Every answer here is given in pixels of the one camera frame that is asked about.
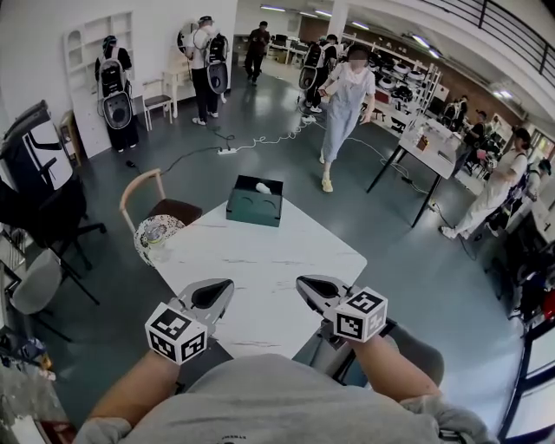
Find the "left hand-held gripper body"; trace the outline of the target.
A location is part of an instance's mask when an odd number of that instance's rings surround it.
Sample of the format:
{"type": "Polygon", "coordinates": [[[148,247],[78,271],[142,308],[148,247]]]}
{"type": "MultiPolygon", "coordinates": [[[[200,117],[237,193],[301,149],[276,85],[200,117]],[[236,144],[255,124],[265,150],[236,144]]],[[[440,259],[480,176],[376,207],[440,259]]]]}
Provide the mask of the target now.
{"type": "Polygon", "coordinates": [[[159,303],[145,323],[145,330],[152,351],[174,363],[185,363],[207,350],[215,325],[199,321],[193,309],[159,303]]]}

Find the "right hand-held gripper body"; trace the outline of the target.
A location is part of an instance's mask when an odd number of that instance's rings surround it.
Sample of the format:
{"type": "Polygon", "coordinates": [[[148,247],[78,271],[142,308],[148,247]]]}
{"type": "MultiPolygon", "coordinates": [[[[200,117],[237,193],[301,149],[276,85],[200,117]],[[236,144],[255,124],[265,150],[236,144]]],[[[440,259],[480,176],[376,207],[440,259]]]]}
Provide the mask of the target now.
{"type": "Polygon", "coordinates": [[[366,343],[385,327],[387,311],[388,299],[365,287],[326,308],[323,317],[332,323],[334,336],[366,343]]]}

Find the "dark green box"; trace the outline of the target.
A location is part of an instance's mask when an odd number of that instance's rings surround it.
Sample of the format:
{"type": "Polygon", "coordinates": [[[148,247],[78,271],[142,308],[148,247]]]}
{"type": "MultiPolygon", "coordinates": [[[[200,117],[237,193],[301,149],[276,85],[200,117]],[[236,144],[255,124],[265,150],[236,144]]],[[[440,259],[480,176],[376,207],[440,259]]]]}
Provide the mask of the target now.
{"type": "Polygon", "coordinates": [[[282,181],[239,175],[227,200],[226,218],[236,222],[279,227],[283,188],[282,181]],[[271,189],[271,194],[259,193],[255,189],[258,182],[266,184],[271,189]]]}

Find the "person's right forearm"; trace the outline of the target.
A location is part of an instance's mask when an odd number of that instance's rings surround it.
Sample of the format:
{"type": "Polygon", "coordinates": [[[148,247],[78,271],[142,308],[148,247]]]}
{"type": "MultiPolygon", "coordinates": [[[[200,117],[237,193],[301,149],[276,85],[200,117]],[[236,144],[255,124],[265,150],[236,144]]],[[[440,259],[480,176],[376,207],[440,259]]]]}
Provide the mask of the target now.
{"type": "Polygon", "coordinates": [[[367,342],[349,341],[374,391],[396,402],[441,395],[438,386],[379,335],[367,342]]]}

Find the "grey shell chair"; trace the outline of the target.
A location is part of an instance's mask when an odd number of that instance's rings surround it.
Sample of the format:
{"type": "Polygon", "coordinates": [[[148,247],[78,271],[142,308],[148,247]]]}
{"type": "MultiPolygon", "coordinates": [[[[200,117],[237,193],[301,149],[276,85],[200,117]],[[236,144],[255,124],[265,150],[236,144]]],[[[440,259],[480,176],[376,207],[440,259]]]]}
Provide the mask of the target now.
{"type": "MultiPolygon", "coordinates": [[[[384,339],[435,384],[441,384],[444,360],[439,350],[412,336],[400,324],[384,339]]],[[[294,355],[293,360],[324,373],[343,386],[369,386],[355,352],[344,339],[333,335],[332,323],[327,320],[322,321],[320,328],[294,355]]]]}
{"type": "Polygon", "coordinates": [[[67,278],[73,280],[94,304],[100,304],[99,300],[82,284],[73,269],[51,249],[42,251],[32,262],[10,297],[10,304],[22,315],[31,318],[65,342],[72,343],[73,340],[70,337],[41,319],[43,313],[53,316],[48,305],[67,278]]]}

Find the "floral black white cushion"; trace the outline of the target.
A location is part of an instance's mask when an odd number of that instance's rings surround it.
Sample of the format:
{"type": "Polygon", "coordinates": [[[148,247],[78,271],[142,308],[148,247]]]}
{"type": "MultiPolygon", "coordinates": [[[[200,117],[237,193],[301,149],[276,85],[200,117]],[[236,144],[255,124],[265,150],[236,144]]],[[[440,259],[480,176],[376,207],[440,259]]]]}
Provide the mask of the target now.
{"type": "Polygon", "coordinates": [[[167,241],[179,230],[183,229],[185,225],[173,216],[167,214],[155,215],[143,220],[134,233],[134,246],[140,258],[149,266],[153,267],[149,247],[146,241],[145,228],[151,222],[158,222],[166,227],[165,243],[164,246],[167,250],[167,261],[171,255],[170,249],[167,247],[167,241]]]}

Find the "wooden chair with brown seat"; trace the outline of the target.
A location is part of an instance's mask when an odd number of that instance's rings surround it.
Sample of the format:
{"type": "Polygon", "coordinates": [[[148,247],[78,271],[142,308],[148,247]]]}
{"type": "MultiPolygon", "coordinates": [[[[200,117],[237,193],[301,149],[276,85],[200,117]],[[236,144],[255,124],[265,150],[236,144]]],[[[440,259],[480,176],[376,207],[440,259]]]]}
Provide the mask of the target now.
{"type": "Polygon", "coordinates": [[[136,228],[127,212],[126,204],[132,194],[136,191],[136,189],[148,180],[155,180],[160,196],[159,202],[148,213],[148,217],[168,215],[176,218],[184,225],[190,225],[192,222],[196,221],[203,215],[202,209],[197,206],[176,199],[169,199],[166,196],[163,187],[161,170],[159,168],[155,168],[145,173],[140,173],[127,185],[126,189],[121,195],[121,201],[119,205],[120,212],[125,219],[131,233],[135,233],[136,228]]]}

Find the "black office chair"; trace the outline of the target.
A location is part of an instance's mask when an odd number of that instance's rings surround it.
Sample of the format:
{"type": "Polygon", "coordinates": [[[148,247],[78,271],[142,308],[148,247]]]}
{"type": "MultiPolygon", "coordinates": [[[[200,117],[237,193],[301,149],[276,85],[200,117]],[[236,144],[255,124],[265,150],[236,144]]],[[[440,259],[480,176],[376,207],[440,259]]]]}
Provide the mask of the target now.
{"type": "Polygon", "coordinates": [[[510,304],[507,319],[525,326],[539,312],[549,291],[555,290],[555,241],[536,251],[525,251],[512,262],[494,258],[485,269],[499,279],[497,299],[510,304]]]}
{"type": "Polygon", "coordinates": [[[85,256],[78,238],[92,231],[107,232],[103,223],[81,225],[88,218],[87,201],[81,179],[74,175],[42,204],[35,205],[0,180],[0,223],[26,231],[43,249],[54,248],[58,256],[72,245],[90,271],[92,264],[85,256]]]}

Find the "white table with black legs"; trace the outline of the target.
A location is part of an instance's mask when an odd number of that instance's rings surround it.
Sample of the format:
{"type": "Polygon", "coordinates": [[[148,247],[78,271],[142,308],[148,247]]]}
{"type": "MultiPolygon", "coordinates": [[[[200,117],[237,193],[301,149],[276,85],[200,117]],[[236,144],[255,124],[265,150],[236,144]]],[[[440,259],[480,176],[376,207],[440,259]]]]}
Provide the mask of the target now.
{"type": "Polygon", "coordinates": [[[428,208],[434,192],[443,180],[449,180],[454,171],[456,148],[459,139],[452,133],[439,129],[432,120],[419,119],[411,127],[407,127],[398,140],[395,150],[385,160],[380,172],[368,186],[366,193],[370,193],[382,179],[382,176],[400,160],[404,154],[409,154],[420,164],[435,175],[431,187],[424,193],[425,199],[411,225],[415,228],[424,211],[428,208]]]}

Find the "small wooden side cabinet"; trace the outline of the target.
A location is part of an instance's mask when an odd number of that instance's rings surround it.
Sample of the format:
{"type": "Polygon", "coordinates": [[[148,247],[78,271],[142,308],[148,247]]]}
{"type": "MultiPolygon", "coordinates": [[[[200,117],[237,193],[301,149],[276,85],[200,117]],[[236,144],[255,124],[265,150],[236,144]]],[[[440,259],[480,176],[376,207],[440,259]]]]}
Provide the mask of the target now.
{"type": "Polygon", "coordinates": [[[68,156],[77,166],[82,165],[82,140],[72,110],[64,113],[59,124],[59,133],[68,156]]]}

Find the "white chair with dark seat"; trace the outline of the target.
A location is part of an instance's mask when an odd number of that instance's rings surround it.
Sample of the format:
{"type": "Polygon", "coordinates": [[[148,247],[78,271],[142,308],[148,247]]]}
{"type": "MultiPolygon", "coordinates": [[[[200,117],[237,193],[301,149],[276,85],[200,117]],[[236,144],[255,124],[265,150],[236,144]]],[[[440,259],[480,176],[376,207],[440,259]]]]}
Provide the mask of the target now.
{"type": "Polygon", "coordinates": [[[155,79],[142,83],[142,105],[147,131],[153,129],[151,112],[161,109],[164,117],[173,123],[173,100],[168,94],[163,79],[155,79]]]}

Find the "white vanity table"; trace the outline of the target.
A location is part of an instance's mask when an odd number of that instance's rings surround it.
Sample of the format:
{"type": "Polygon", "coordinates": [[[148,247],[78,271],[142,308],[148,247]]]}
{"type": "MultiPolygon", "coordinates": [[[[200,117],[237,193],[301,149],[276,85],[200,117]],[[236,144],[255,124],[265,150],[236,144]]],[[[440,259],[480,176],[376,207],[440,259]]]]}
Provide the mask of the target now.
{"type": "Polygon", "coordinates": [[[178,118],[178,103],[195,96],[193,81],[188,69],[168,69],[163,72],[164,87],[172,100],[172,115],[178,118]]]}

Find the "black balcony railing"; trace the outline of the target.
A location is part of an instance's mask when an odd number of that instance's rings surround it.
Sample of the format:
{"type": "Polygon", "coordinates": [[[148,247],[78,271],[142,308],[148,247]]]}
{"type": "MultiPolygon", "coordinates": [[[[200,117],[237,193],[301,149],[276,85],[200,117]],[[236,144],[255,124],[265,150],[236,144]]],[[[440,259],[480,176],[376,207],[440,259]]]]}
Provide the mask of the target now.
{"type": "Polygon", "coordinates": [[[521,56],[555,88],[555,48],[536,30],[494,0],[420,0],[456,16],[521,56]]]}

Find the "black window frame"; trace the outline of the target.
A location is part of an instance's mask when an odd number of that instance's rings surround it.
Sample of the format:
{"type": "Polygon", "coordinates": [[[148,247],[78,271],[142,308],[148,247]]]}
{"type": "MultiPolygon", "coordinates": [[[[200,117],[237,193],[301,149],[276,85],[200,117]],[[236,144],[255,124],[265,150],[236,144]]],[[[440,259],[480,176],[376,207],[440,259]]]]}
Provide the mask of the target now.
{"type": "Polygon", "coordinates": [[[501,444],[555,444],[555,317],[528,330],[524,339],[498,440],[501,444]]]}

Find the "white wall shelf unit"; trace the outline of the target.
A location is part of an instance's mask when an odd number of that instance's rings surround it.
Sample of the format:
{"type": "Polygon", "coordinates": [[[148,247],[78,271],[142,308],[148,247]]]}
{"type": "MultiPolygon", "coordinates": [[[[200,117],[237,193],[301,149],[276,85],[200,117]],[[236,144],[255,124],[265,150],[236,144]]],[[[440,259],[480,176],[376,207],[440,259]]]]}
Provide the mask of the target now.
{"type": "Polygon", "coordinates": [[[63,36],[66,73],[75,122],[84,152],[92,158],[111,148],[106,122],[100,115],[95,61],[102,56],[102,42],[113,35],[134,55],[133,13],[125,11],[78,25],[63,36]]]}

